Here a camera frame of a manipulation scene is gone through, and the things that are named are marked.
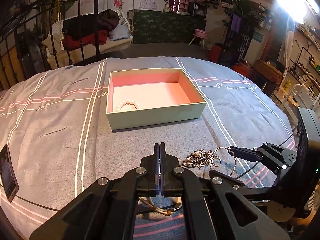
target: wooden stool leg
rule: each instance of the wooden stool leg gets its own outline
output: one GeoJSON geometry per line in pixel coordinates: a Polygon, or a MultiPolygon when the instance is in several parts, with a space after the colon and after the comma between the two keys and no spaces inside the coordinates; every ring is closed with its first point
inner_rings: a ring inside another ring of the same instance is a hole
{"type": "Polygon", "coordinates": [[[189,45],[195,40],[196,36],[193,37],[193,39],[190,41],[189,45]]]}

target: green sign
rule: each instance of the green sign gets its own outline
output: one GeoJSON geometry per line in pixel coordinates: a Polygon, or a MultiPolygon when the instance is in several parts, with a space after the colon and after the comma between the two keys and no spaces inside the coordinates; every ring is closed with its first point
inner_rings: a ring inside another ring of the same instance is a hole
{"type": "Polygon", "coordinates": [[[263,40],[263,35],[262,35],[261,33],[254,32],[252,38],[253,38],[255,41],[261,43],[262,40],[263,40]]]}

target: pink flower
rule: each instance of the pink flower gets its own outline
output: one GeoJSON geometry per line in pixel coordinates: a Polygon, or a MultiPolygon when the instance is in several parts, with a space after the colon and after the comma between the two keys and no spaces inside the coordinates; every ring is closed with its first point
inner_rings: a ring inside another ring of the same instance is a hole
{"type": "Polygon", "coordinates": [[[123,5],[123,2],[121,2],[121,0],[114,0],[113,5],[119,9],[123,5]]]}

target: silver bolt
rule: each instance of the silver bolt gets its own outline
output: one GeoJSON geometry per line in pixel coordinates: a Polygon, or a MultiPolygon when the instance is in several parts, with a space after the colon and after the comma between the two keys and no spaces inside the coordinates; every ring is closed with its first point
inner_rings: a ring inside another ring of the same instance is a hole
{"type": "Polygon", "coordinates": [[[222,183],[222,179],[220,177],[213,177],[212,182],[216,185],[219,185],[222,183]]]}
{"type": "Polygon", "coordinates": [[[103,186],[106,185],[108,183],[108,179],[106,177],[102,177],[98,179],[98,184],[103,186]]]}
{"type": "Polygon", "coordinates": [[[175,168],[173,169],[173,171],[174,171],[175,173],[180,174],[180,173],[183,173],[183,172],[184,172],[184,169],[183,169],[182,167],[178,166],[178,167],[175,167],[175,168]]]}
{"type": "Polygon", "coordinates": [[[144,167],[138,167],[136,168],[136,172],[139,174],[143,174],[146,172],[146,169],[144,167]]]}

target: metal chain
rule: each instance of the metal chain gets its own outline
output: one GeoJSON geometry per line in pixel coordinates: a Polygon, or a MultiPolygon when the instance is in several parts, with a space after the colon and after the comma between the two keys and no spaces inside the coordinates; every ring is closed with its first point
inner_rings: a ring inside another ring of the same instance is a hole
{"type": "Polygon", "coordinates": [[[209,164],[211,164],[210,160],[212,160],[212,165],[215,167],[221,165],[221,159],[217,156],[215,152],[211,150],[204,151],[203,149],[200,149],[191,153],[182,163],[182,165],[187,168],[198,167],[200,169],[201,167],[208,166],[209,164]],[[218,165],[213,163],[213,160],[215,159],[219,160],[220,163],[218,165]]]}

